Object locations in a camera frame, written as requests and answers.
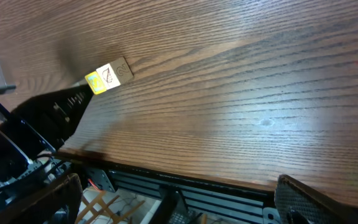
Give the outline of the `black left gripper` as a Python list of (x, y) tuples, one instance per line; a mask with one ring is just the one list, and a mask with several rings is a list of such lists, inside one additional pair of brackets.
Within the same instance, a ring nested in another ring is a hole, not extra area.
[(12, 110), (42, 143), (59, 150), (76, 131), (94, 93), (88, 85), (34, 96)]

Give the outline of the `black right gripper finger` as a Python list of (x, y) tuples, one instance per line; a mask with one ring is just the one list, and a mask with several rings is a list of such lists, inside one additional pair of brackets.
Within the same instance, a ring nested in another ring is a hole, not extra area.
[(358, 224), (358, 208), (337, 202), (289, 175), (279, 176), (274, 203), (282, 223)]

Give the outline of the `red Y leaf block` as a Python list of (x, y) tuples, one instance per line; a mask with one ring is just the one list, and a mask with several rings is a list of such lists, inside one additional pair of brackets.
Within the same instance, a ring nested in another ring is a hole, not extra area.
[(107, 90), (131, 81), (134, 76), (124, 57), (120, 57), (96, 69)]

